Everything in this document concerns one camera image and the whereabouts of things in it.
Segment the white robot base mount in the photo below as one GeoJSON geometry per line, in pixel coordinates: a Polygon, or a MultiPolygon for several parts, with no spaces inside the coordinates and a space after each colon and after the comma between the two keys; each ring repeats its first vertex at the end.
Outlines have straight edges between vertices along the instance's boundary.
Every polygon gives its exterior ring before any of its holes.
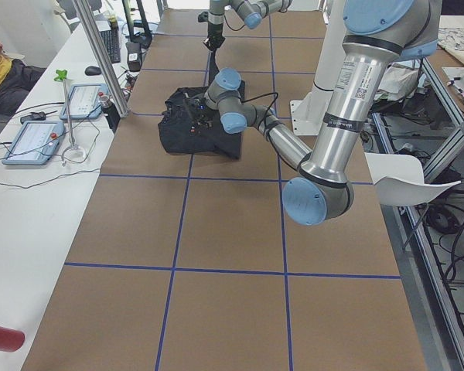
{"type": "Polygon", "coordinates": [[[303,100],[292,100],[293,131],[298,136],[315,136],[329,106],[339,72],[345,59],[342,48],[346,27],[343,21],[344,0],[323,1],[321,7],[326,21],[326,34],[316,67],[312,89],[303,100]]]}

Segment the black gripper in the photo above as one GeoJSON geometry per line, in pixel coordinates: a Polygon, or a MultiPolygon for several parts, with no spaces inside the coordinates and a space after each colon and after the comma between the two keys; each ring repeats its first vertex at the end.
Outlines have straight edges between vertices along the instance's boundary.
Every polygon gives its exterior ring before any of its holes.
{"type": "Polygon", "coordinates": [[[184,106],[194,125],[201,128],[213,127],[213,119],[216,111],[209,108],[203,98],[187,97],[184,106]]]}
{"type": "Polygon", "coordinates": [[[207,49],[219,49],[224,41],[223,23],[209,23],[207,28],[207,37],[203,41],[205,47],[207,49]]]}

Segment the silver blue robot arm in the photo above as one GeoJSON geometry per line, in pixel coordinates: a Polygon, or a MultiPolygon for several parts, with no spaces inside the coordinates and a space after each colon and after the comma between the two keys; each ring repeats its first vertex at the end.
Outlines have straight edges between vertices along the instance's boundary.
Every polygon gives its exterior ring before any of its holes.
{"type": "Polygon", "coordinates": [[[213,52],[218,50],[225,38],[223,36],[223,24],[225,22],[225,8],[230,6],[236,12],[243,24],[249,29],[255,29],[261,24],[262,19],[275,12],[286,12],[292,1],[244,1],[244,0],[210,0],[207,12],[201,14],[202,22],[207,22],[207,37],[203,44],[213,52]]]}
{"type": "Polygon", "coordinates": [[[301,225],[343,215],[353,204],[345,169],[387,67],[433,54],[438,42],[439,1],[336,1],[328,28],[340,32],[342,62],[313,147],[307,146],[273,110],[241,99],[240,74],[222,69],[203,95],[228,134],[253,127],[297,171],[282,192],[285,212],[301,225]]]}

